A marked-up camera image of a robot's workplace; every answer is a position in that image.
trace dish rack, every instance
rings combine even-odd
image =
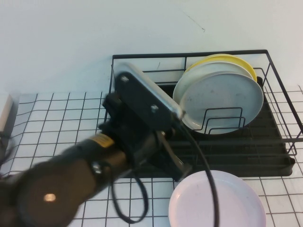
[[[297,155],[295,143],[303,141],[303,126],[267,50],[113,55],[109,92],[113,90],[113,68],[118,62],[135,64],[172,96],[177,81],[187,67],[208,55],[219,53],[237,55],[254,67],[257,82],[263,89],[264,103],[258,116],[246,126],[241,114],[232,117],[239,119],[236,131],[221,135],[191,131],[210,168],[238,177],[290,175],[295,164],[293,156]],[[295,120],[291,124],[292,130],[288,123],[289,115]],[[297,130],[295,135],[291,133],[294,128]],[[193,165],[193,172],[204,170],[183,136],[177,133],[169,143],[180,160]],[[138,173],[140,177],[168,177],[149,164],[143,165]]]

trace table surface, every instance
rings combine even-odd
[[[289,91],[289,95],[303,120],[301,88],[298,86]],[[97,133],[98,124],[105,118],[105,109],[102,108],[104,97],[102,92],[22,95],[12,133],[17,146],[14,148],[13,157],[2,165],[1,173],[19,173]],[[293,119],[287,115],[284,118],[292,130],[291,126],[295,125]],[[287,138],[283,129],[281,134]],[[291,134],[297,135],[298,131],[291,131]],[[303,143],[297,143],[296,147],[298,155],[295,157],[296,163],[291,176],[243,178],[262,201],[267,227],[303,227]],[[147,217],[134,226],[169,227],[169,198],[178,182],[171,178],[144,178],[142,181],[150,198],[150,209]],[[143,201],[134,180],[120,179],[115,182],[115,186],[123,213],[132,218],[139,217]],[[107,188],[82,204],[69,226],[129,225],[117,217]]]

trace white plate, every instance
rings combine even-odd
[[[220,227],[265,227],[266,214],[256,193],[240,178],[212,171],[219,197]],[[214,205],[205,171],[186,177],[169,201],[171,227],[213,227]]]
[[[219,71],[232,71],[252,78],[251,74],[246,69],[231,62],[212,61],[202,63],[182,75],[181,79],[178,81],[174,89],[172,96],[173,100],[175,100],[176,103],[179,104],[183,94],[186,92],[186,90],[192,83],[204,77],[205,75]]]
[[[258,115],[263,105],[263,92],[253,79],[222,71],[208,74],[189,86],[179,105],[186,112],[183,122],[190,129],[223,134],[247,125]],[[206,111],[230,107],[238,108]]]

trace screw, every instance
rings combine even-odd
[[[126,83],[126,82],[128,82],[129,79],[128,79],[126,76],[122,76],[122,77],[121,77],[121,80],[122,80],[124,83]]]
[[[93,170],[96,174],[102,173],[101,166],[99,165],[99,163],[93,162],[91,167],[93,168]]]
[[[159,110],[159,107],[157,107],[155,104],[151,105],[151,112],[154,114],[157,112],[157,110]]]

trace black wire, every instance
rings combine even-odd
[[[112,192],[112,196],[113,196],[113,203],[114,203],[114,207],[116,209],[116,212],[117,212],[117,215],[119,216],[119,218],[121,218],[123,221],[125,221],[126,223],[128,224],[135,224],[135,223],[138,223],[140,221],[142,221],[147,212],[148,212],[148,195],[147,195],[147,191],[146,191],[146,188],[144,186],[144,184],[142,183],[142,181],[140,180],[140,178],[138,177],[138,175],[136,174],[135,171],[133,171],[133,174],[134,174],[134,179],[136,180],[137,184],[139,185],[139,188],[141,190],[141,193],[142,193],[142,197],[143,197],[143,204],[144,204],[144,209],[143,209],[143,213],[142,215],[139,217],[138,220],[132,220],[130,219],[129,217],[125,216],[120,207],[119,207],[119,204],[117,202],[117,197],[116,197],[116,193],[115,193],[115,190],[114,190],[114,175],[113,175],[113,168],[112,166],[108,163],[108,162],[101,162],[100,163],[102,166],[107,166],[110,168],[110,186],[111,186],[111,192]]]
[[[196,140],[192,137],[192,135],[187,130],[186,126],[183,124],[183,122],[176,123],[176,128],[179,129],[179,131],[187,138],[187,140],[192,144],[192,146],[196,149],[197,154],[200,156],[201,160],[203,161],[205,165],[205,172],[210,184],[210,188],[213,195],[213,202],[214,202],[214,227],[219,227],[220,224],[220,214],[219,214],[219,200],[218,200],[218,194],[217,189],[214,183],[213,175],[210,171],[210,167],[208,165],[208,162],[200,149],[198,143]]]

